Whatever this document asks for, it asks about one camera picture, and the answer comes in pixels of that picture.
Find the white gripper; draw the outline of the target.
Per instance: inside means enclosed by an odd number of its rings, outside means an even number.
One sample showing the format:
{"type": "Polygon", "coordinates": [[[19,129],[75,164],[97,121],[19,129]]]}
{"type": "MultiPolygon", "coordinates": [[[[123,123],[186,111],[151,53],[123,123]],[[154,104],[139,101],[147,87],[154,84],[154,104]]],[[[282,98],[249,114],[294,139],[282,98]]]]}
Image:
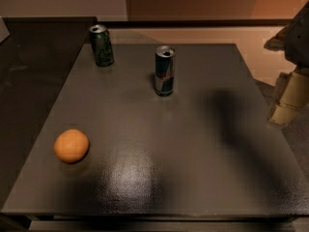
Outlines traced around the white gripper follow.
{"type": "Polygon", "coordinates": [[[293,72],[280,73],[267,117],[272,124],[286,126],[309,102],[309,1],[297,13],[291,25],[267,40],[264,48],[285,50],[285,58],[299,66],[293,72]]]}

